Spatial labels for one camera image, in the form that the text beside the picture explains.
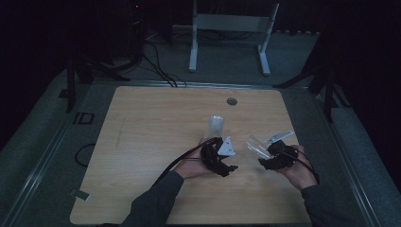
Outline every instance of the metal stand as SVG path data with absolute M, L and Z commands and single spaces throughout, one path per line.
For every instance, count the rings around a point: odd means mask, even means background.
M 270 17 L 253 17 L 253 16 L 235 16 L 222 14 L 198 14 L 198 1 L 194 0 L 193 17 L 192 17 L 192 47 L 189 58 L 189 71 L 197 70 L 198 56 L 198 29 L 214 29 L 214 30 L 235 30 L 264 32 L 265 39 L 261 45 L 257 47 L 260 64 L 262 66 L 263 75 L 269 76 L 270 69 L 268 58 L 266 57 L 266 48 L 268 46 L 271 29 L 274 25 L 275 16 L 279 4 L 273 4 Z

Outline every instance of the black device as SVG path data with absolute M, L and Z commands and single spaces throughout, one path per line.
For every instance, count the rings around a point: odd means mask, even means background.
M 218 175 L 222 177 L 226 177 L 229 175 L 229 172 L 234 171 L 235 169 L 238 168 L 238 166 L 226 166 L 221 162 L 222 159 L 227 158 L 229 156 L 225 155 L 219 155 L 218 150 L 220 149 L 221 145 L 223 144 L 223 140 L 221 137 L 214 137 L 211 139 L 208 139 L 204 141 L 203 143 L 197 145 L 196 147 L 190 149 L 186 153 L 182 154 L 180 157 L 178 157 L 176 160 L 174 160 L 166 169 L 163 171 L 163 173 L 159 176 L 159 178 L 156 180 L 156 182 L 153 184 L 156 185 L 161 181 L 164 176 L 167 174 L 168 171 L 172 167 L 174 167 L 176 164 L 178 164 L 181 160 L 185 159 L 186 156 L 188 156 L 190 153 L 194 152 L 198 148 L 201 148 L 200 150 L 200 160 L 202 160 L 203 164 L 213 171 L 214 173 L 217 173 Z
M 212 143 L 208 143 L 203 146 L 200 150 L 201 160 L 203 164 L 213 171 L 217 173 L 221 177 L 226 177 L 238 168 L 238 166 L 227 166 L 223 162 L 222 159 L 225 159 L 229 156 L 226 155 L 219 155 L 218 150 L 220 149 L 221 145 L 223 144 L 223 140 L 221 137 L 217 137 L 215 141 Z
M 268 147 L 268 152 L 274 156 L 271 159 L 259 158 L 259 163 L 265 169 L 280 169 L 291 167 L 298 159 L 298 153 L 292 146 L 287 146 L 282 140 L 272 143 Z

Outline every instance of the wooden table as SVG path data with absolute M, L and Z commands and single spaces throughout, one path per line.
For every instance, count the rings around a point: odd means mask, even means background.
M 131 202 L 198 144 L 211 115 L 224 117 L 223 136 L 232 136 L 236 156 L 223 162 L 239 169 L 185 180 L 167 223 L 310 222 L 301 193 L 243 149 L 252 134 L 263 141 L 293 130 L 279 92 L 166 87 L 116 89 L 80 188 L 90 198 L 76 200 L 71 221 L 121 223 Z M 285 142 L 298 144 L 295 135 Z

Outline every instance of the gray sleeve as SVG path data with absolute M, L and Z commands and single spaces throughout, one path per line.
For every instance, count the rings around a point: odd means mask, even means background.
M 356 227 L 358 223 L 336 209 L 335 197 L 328 184 L 314 185 L 304 188 L 302 197 L 305 208 L 313 226 L 321 227 Z
M 174 201 L 183 185 L 175 171 L 132 202 L 131 212 L 120 226 L 165 226 Z

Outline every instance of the hand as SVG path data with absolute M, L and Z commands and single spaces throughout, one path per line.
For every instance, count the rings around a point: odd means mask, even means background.
M 302 146 L 292 145 L 292 147 L 294 147 L 296 150 L 299 150 L 302 153 L 305 153 L 304 147 Z M 311 166 L 309 161 L 300 152 L 298 152 L 298 159 L 306 163 L 308 166 Z M 317 184 L 315 176 L 299 162 L 295 162 L 295 164 L 292 167 L 277 169 L 275 171 L 287 177 L 289 182 L 298 190 L 302 190 L 306 187 Z
M 201 139 L 199 144 L 203 143 L 207 139 Z M 180 174 L 184 179 L 199 177 L 204 174 L 213 173 L 209 170 L 201 160 L 201 148 L 194 150 L 188 154 L 185 158 L 187 160 L 181 160 L 176 167 L 173 169 Z

